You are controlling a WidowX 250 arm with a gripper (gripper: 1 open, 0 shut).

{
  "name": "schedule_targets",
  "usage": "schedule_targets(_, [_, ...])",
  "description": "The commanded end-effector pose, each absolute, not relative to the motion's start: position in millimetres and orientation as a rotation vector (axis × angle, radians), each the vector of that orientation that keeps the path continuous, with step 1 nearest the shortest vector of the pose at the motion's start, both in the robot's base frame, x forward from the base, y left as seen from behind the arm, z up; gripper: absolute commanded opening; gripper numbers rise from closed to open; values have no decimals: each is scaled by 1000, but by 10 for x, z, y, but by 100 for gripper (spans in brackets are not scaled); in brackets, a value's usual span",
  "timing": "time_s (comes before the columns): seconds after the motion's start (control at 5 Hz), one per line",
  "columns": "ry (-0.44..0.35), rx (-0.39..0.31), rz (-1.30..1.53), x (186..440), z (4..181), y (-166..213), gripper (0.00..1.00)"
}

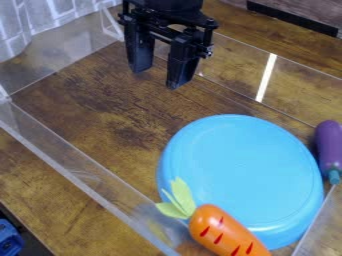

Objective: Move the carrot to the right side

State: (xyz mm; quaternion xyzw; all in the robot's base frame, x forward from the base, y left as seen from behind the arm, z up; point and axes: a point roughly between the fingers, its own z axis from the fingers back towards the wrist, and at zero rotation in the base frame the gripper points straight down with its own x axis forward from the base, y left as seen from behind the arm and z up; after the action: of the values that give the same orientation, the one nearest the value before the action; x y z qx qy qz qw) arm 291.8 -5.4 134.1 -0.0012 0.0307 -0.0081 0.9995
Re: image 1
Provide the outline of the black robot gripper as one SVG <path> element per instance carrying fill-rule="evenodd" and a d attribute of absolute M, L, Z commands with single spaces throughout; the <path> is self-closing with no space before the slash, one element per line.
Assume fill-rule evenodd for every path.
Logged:
<path fill-rule="evenodd" d="M 203 0 L 122 0 L 118 24 L 129 68 L 133 73 L 150 68 L 154 39 L 170 43 L 165 81 L 170 90 L 191 81 L 199 57 L 212 56 L 217 22 L 203 14 L 201 6 Z"/>

